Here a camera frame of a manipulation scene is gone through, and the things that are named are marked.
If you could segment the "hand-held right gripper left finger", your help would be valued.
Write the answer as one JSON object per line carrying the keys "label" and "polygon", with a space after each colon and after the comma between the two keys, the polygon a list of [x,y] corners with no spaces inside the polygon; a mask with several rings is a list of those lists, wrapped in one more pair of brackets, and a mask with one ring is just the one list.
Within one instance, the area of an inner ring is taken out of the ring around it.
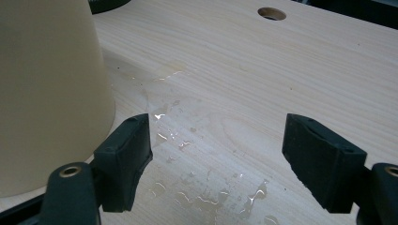
{"label": "hand-held right gripper left finger", "polygon": [[94,151],[97,203],[104,212],[131,210],[139,180],[152,158],[147,113],[126,119]]}

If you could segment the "spilled clear liquid puddle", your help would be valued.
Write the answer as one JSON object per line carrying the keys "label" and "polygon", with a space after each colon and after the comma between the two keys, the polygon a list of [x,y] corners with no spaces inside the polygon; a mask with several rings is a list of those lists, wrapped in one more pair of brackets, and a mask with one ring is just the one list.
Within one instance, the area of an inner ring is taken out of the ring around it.
{"label": "spilled clear liquid puddle", "polygon": [[145,203],[170,225],[282,225],[261,130],[217,90],[188,86],[191,77],[166,69],[139,81],[154,152]]}

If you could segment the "cream perforated strainer basket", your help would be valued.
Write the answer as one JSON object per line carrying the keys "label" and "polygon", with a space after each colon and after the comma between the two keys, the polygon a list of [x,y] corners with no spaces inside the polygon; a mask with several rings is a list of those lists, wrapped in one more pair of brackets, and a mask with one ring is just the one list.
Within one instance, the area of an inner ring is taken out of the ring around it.
{"label": "cream perforated strainer basket", "polygon": [[0,198],[88,159],[114,117],[88,0],[0,0]]}

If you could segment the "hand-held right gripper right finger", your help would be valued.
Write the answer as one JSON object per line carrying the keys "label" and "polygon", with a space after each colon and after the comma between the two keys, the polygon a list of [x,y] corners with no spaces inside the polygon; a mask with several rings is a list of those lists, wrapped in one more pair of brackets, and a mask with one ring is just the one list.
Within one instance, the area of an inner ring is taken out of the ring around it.
{"label": "hand-held right gripper right finger", "polygon": [[298,180],[330,213],[348,213],[367,153],[316,120],[286,116],[282,153]]}

